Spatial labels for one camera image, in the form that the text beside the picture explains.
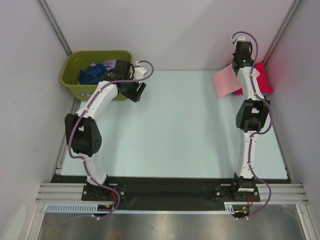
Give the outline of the pink t shirt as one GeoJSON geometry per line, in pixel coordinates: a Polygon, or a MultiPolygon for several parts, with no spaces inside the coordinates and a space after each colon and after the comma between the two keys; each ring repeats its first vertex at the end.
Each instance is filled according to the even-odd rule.
{"type": "Polygon", "coordinates": [[[230,64],[213,74],[212,79],[217,98],[221,99],[239,89],[242,89],[246,99],[253,98],[255,100],[256,94],[263,97],[257,82],[260,73],[255,68],[251,72],[251,69],[250,66],[240,68],[236,75],[230,64]]]}

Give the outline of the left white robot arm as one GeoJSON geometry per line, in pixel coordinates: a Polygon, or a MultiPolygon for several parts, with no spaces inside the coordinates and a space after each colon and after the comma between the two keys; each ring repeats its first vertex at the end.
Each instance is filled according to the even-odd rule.
{"type": "Polygon", "coordinates": [[[145,80],[152,76],[151,72],[141,66],[142,63],[144,61],[139,60],[132,65],[127,61],[117,60],[114,68],[100,77],[94,93],[86,104],[76,113],[69,113],[64,118],[69,156],[81,160],[87,182],[95,185],[93,194],[100,200],[110,196],[111,188],[104,184],[107,173],[101,161],[95,157],[103,142],[97,121],[118,94],[134,103],[140,101],[147,86],[145,80]]]}

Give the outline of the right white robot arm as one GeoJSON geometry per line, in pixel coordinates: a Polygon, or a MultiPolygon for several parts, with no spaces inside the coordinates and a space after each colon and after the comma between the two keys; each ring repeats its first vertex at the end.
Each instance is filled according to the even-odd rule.
{"type": "Polygon", "coordinates": [[[240,154],[238,170],[234,177],[241,182],[253,182],[255,176],[254,155],[259,134],[263,132],[269,115],[269,101],[263,101],[255,61],[252,59],[253,46],[245,36],[233,39],[235,45],[232,70],[240,82],[244,100],[236,114],[235,124],[240,133],[240,154]]]}

